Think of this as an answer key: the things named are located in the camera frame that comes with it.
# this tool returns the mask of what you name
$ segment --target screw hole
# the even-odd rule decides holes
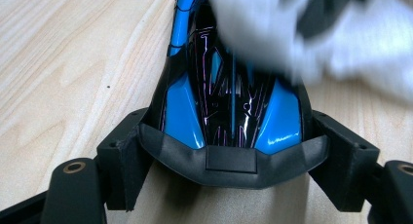
[[[75,172],[79,172],[79,171],[82,170],[85,166],[86,166],[86,164],[85,164],[84,162],[71,163],[71,164],[67,165],[66,167],[64,167],[63,172],[65,172],[65,173],[75,173]]]
[[[413,167],[406,165],[406,164],[400,164],[398,165],[398,169],[400,169],[401,171],[408,173],[410,175],[413,175]]]
[[[359,144],[358,148],[362,149],[362,150],[366,150],[367,146],[363,145],[363,144]]]

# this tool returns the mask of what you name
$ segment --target wooden surface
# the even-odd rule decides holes
[[[0,0],[0,209],[45,191],[53,169],[95,147],[149,104],[170,37],[173,0]],[[325,112],[413,162],[413,107],[361,81],[308,88]],[[154,164],[135,211],[110,223],[365,223],[339,213],[308,175],[259,190],[201,187]]]

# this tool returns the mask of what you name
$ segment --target white glove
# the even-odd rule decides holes
[[[333,26],[304,40],[309,0],[211,0],[222,41],[244,60],[297,82],[362,77],[413,103],[413,10],[399,0],[351,1]]]

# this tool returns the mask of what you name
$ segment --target black plastic bracket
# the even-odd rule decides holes
[[[133,210],[152,165],[152,157],[140,147],[137,124],[147,108],[131,112],[97,146],[97,161],[108,179],[104,200],[108,209]]]
[[[40,223],[47,194],[40,193],[0,211],[0,223]]]
[[[329,157],[310,171],[319,187],[340,211],[361,211],[362,183],[373,172],[379,149],[329,116],[313,111],[315,134],[330,139]]]
[[[55,168],[42,223],[106,223],[94,160],[70,160]]]
[[[368,222],[413,223],[413,164],[390,161],[374,172],[364,183],[364,195],[372,208]]]

